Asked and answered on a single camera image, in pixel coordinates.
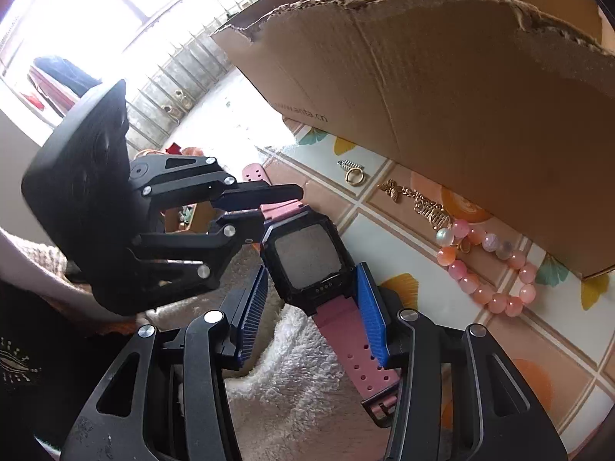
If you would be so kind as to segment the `white fluffy towel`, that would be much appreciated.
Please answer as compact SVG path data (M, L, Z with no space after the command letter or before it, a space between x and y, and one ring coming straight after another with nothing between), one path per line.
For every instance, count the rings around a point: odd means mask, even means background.
M378 460L388 433L316 325L270 292L252 356L224 375L245 460Z

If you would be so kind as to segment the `patterned tile tablecloth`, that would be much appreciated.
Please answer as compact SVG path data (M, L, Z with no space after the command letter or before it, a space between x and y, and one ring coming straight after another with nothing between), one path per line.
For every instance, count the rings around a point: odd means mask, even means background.
M376 280L404 288L437 323L487 326L545 407L575 460L614 456L614 277L577 279L552 255L454 192L392 160L296 122L275 120L252 135L275 183L303 187L306 203L338 225L353 258ZM361 169L344 171L338 160ZM455 217L512 242L536 267L536 298L517 317L474 302L436 260L431 229L393 179L443 204Z

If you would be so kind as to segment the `pink strap smart watch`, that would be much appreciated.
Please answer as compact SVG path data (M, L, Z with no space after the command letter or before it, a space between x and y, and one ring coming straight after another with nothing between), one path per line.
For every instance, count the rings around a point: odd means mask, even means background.
M264 204L261 210L261 258L278 295L316 323L366 413L378 427L390 427L398 373L385 370L371 350L357 305L356 267L336 226L297 199Z

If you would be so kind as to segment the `brown cardboard box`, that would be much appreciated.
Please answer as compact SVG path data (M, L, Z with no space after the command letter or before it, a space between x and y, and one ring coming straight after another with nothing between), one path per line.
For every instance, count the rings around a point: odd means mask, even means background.
M259 0L213 38L285 116L614 265L614 0Z

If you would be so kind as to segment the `small gold clip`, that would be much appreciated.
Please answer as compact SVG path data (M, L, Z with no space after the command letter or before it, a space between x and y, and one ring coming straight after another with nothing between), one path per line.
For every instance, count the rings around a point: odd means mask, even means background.
M349 159L341 159L338 160L338 166L343 169L344 171L349 171L352 169L361 169L362 166L358 163L355 163L354 161L351 161Z

